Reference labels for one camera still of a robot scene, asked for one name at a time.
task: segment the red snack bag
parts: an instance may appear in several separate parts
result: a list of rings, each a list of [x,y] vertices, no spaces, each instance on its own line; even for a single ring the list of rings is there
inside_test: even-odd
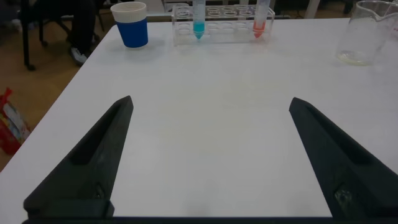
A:
[[[15,154],[30,134],[30,129],[19,112],[8,102],[12,91],[7,88],[0,95],[0,148],[7,154]]]

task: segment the glass beaker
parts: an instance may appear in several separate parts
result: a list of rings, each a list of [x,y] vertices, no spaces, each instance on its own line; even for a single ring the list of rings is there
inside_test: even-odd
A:
[[[360,1],[340,39],[336,56],[352,65],[369,65],[398,21],[398,4]]]

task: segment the brown floor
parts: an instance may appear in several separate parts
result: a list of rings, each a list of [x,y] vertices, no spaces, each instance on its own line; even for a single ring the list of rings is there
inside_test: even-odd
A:
[[[344,4],[330,3],[323,9],[318,10],[316,18],[340,18],[349,17],[344,15]],[[114,24],[112,15],[107,11],[102,12],[102,18],[106,32]],[[285,11],[286,15],[296,18],[297,11]],[[96,33],[104,37],[99,23],[96,23]],[[25,68],[22,53],[22,37],[18,32],[7,34],[0,39],[0,93],[6,87],[14,92],[10,102],[25,117],[29,126],[34,129],[43,118],[54,101],[68,85],[79,68],[72,62],[67,54],[69,47],[65,42],[66,33],[56,24],[45,26],[45,40],[49,43],[43,48],[39,42],[37,29],[29,32],[31,63],[36,66],[37,71],[29,72]],[[12,156],[0,149],[0,171],[6,166]]]

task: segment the blue liquid tube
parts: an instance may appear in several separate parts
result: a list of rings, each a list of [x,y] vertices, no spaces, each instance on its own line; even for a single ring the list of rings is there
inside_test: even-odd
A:
[[[259,38],[266,29],[269,4],[271,0],[257,0],[256,15],[254,16],[253,32]]]
[[[193,0],[193,33],[198,40],[205,34],[206,0]]]

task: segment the plastic test tube rack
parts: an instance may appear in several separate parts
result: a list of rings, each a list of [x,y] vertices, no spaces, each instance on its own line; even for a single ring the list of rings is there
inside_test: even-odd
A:
[[[174,6],[172,12],[175,45],[204,43],[267,42],[271,36],[275,12],[269,9],[264,33],[253,32],[256,6],[206,6],[205,34],[198,40],[193,33],[193,11],[190,6]]]

